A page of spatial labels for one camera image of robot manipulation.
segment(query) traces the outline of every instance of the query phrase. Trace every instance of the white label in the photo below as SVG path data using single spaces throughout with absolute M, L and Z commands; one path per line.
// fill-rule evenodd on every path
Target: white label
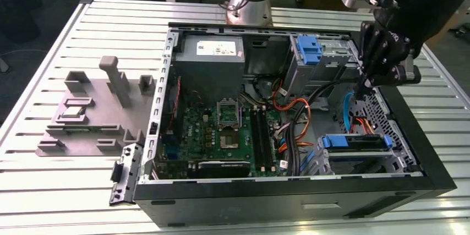
M 199 41 L 196 55 L 236 56 L 234 41 Z
M 286 96 L 287 95 L 287 91 L 283 88 L 279 88 L 279 93 Z
M 336 203 L 330 204 L 303 204 L 303 209 L 340 209 L 340 206 Z
M 287 167 L 288 167 L 287 161 L 280 160 L 280 162 L 279 162 L 279 167 L 287 169 Z

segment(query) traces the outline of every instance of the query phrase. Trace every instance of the slotted aluminum surface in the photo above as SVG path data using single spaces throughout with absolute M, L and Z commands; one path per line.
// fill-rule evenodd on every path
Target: slotted aluminum surface
M 339 30 L 356 30 L 360 21 L 372 19 L 360 13 L 283 8 L 272 9 L 272 17 L 279 27 Z M 469 101 L 427 49 L 426 56 L 415 60 L 422 83 L 399 90 L 454 177 L 457 190 L 374 219 L 351 221 L 159 229 L 137 206 L 108 207 L 116 157 L 37 157 L 35 149 L 63 97 L 68 71 L 83 70 L 91 78 L 104 78 L 99 59 L 113 55 L 128 78 L 152 74 L 159 80 L 169 21 L 222 24 L 224 12 L 216 5 L 168 2 L 95 0 L 79 5 L 0 129 L 0 234 L 470 232 Z

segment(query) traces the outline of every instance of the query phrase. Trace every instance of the blue drive bracket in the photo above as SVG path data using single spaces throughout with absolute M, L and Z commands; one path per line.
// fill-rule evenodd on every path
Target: blue drive bracket
M 394 140 L 388 135 L 382 136 L 383 144 L 387 149 L 394 146 Z M 328 149 L 330 147 L 348 147 L 348 140 L 344 135 L 327 135 L 322 137 L 323 147 Z
M 323 56 L 322 45 L 312 36 L 298 36 L 296 47 L 303 56 L 303 63 L 306 65 L 316 65 Z

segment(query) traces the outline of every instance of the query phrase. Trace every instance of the blue cable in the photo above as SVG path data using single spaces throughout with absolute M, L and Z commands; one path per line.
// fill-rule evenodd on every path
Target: blue cable
M 347 93 L 344 97 L 344 102 L 343 102 L 343 119 L 344 119 L 344 127 L 347 133 L 350 132 L 351 129 L 351 124 L 350 124 L 350 98 L 354 96 L 354 93 Z

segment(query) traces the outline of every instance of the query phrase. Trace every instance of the expansion slot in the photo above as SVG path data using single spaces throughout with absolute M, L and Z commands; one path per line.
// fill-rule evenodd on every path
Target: expansion slot
M 251 110 L 251 130 L 254 139 L 255 166 L 260 170 L 271 170 L 272 151 L 270 144 L 270 132 L 266 119 L 266 110 L 254 108 Z
M 260 170 L 264 166 L 263 162 L 263 150 L 260 145 L 260 134 L 258 132 L 259 124 L 258 124 L 258 110 L 252 109 L 250 111 L 250 121 L 251 121 L 251 138 L 252 138 L 252 150 L 255 154 L 255 168 Z

